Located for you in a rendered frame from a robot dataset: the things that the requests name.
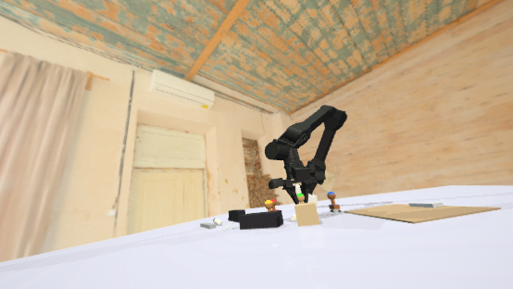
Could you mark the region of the brown rubber stamp with blue top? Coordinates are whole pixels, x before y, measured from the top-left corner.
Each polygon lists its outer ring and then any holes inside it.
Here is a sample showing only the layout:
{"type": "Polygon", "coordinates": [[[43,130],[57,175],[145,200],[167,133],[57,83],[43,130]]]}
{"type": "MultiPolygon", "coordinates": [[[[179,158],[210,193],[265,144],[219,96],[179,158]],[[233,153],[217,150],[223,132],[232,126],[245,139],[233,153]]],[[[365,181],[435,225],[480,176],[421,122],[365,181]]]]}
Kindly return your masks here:
{"type": "Polygon", "coordinates": [[[335,204],[335,200],[334,200],[334,199],[336,198],[336,194],[335,194],[334,192],[328,192],[327,196],[328,196],[328,198],[329,198],[329,199],[331,200],[331,202],[332,202],[332,204],[331,204],[331,205],[329,205],[330,209],[332,209],[332,210],[331,210],[331,212],[333,212],[333,213],[334,213],[334,209],[341,209],[341,208],[340,208],[340,205],[336,205],[336,204],[335,204]]]}

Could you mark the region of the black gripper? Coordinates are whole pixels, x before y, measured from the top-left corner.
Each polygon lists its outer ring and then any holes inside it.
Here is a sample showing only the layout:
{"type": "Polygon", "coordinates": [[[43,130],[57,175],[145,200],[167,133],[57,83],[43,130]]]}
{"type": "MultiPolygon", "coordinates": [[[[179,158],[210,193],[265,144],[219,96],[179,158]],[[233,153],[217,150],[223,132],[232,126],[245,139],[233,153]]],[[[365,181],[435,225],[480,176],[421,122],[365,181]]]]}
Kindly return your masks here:
{"type": "Polygon", "coordinates": [[[302,161],[300,161],[300,158],[294,158],[294,159],[289,159],[289,160],[284,161],[284,168],[286,170],[286,175],[287,175],[286,180],[283,180],[282,178],[278,178],[278,179],[272,179],[269,181],[269,189],[275,189],[275,188],[283,186],[282,190],[285,190],[289,194],[289,196],[293,199],[293,201],[296,205],[299,204],[299,201],[298,201],[297,194],[295,191],[295,185],[293,185],[293,183],[300,182],[302,184],[302,185],[300,185],[300,189],[301,189],[301,193],[305,196],[304,203],[308,203],[308,195],[309,195],[309,189],[310,189],[311,185],[314,184],[314,182],[326,180],[325,174],[322,171],[316,172],[316,174],[311,174],[310,179],[296,180],[296,179],[294,179],[294,177],[289,179],[289,176],[288,176],[289,164],[294,163],[294,166],[299,166],[299,162],[302,162],[302,161]]]}

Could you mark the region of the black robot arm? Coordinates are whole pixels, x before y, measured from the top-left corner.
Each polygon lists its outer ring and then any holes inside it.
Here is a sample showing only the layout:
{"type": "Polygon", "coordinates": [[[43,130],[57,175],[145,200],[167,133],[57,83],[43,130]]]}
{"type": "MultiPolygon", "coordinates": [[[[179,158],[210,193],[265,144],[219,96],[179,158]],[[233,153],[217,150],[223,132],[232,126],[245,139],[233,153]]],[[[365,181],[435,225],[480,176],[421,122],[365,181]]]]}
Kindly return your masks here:
{"type": "Polygon", "coordinates": [[[304,145],[310,138],[311,133],[324,122],[325,130],[319,142],[316,155],[307,162],[304,167],[303,162],[299,166],[294,163],[289,164],[289,179],[296,180],[310,179],[311,174],[323,172],[325,174],[325,159],[328,155],[332,140],[336,132],[344,126],[347,120],[347,114],[333,106],[322,105],[318,111],[302,122],[290,126],[279,138],[273,139],[265,147],[265,155],[271,160],[289,160],[299,158],[297,149],[304,145]]]}

